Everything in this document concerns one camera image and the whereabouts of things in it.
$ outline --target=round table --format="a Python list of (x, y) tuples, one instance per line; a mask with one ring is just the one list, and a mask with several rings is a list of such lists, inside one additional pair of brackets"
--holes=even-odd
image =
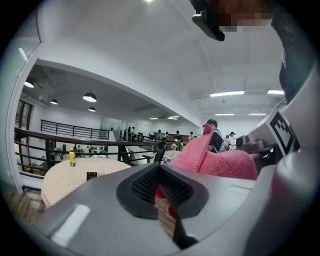
[(51, 207), (87, 181), (87, 172), (115, 173), (130, 168), (123, 162), (108, 158), (76, 158), (75, 166), (66, 160), (51, 167), (43, 179), (41, 197), (46, 207)]

